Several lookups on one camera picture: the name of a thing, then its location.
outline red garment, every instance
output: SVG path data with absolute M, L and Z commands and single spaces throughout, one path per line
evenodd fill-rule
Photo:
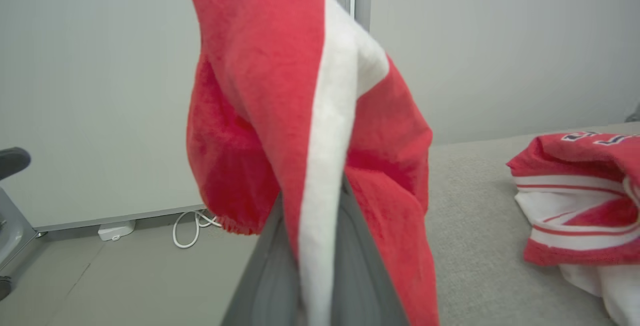
M 438 324 L 426 240 L 432 133 L 384 50 L 334 0 L 193 0 L 187 151 L 224 228 L 259 233 L 283 191 L 311 326 L 330 323 L 346 173 L 414 325 Z
M 559 266 L 618 325 L 640 325 L 640 135 L 544 135 L 508 165 L 533 228 L 525 260 Z

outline white cable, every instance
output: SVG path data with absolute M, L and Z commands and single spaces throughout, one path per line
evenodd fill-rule
M 178 227 L 178 222 L 180 222 L 180 219 L 182 219 L 183 216 L 189 214 L 190 212 L 193 212 L 195 219 L 196 219 L 196 236 L 193 238 L 192 242 L 189 242 L 189 244 L 183 245 L 180 244 L 178 242 L 178 237 L 176 237 L 176 228 Z M 200 219 L 205 219 L 206 223 L 205 224 L 201 224 L 200 223 Z M 222 225 L 219 222 L 216 222 L 216 218 L 217 217 L 213 217 L 213 219 L 210 219 L 208 217 L 206 217 L 205 215 L 202 215 L 201 212 L 199 211 L 188 211 L 188 212 L 183 212 L 182 215 L 178 216 L 178 219 L 175 221 L 174 225 L 173 225 L 173 243 L 180 247 L 181 249 L 189 249 L 191 246 L 194 246 L 194 244 L 196 243 L 196 241 L 198 241 L 198 237 L 200 235 L 200 228 L 206 228 L 206 226 L 209 225 L 213 225 L 213 226 L 217 226 L 218 228 L 221 228 Z

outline folded clothing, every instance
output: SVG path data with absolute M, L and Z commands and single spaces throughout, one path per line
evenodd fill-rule
M 334 0 L 193 0 L 201 54 L 187 154 L 226 230 L 279 191 L 308 324 L 330 324 L 343 174 L 409 321 L 438 324 L 426 240 L 432 131 L 393 62 Z
M 616 323 L 640 325 L 640 135 L 544 135 L 507 165 L 533 228 L 525 260 L 558 265 Z

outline caster wheel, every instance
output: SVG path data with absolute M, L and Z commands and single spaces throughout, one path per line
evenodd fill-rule
M 0 301 L 11 294 L 12 284 L 9 276 L 0 276 Z

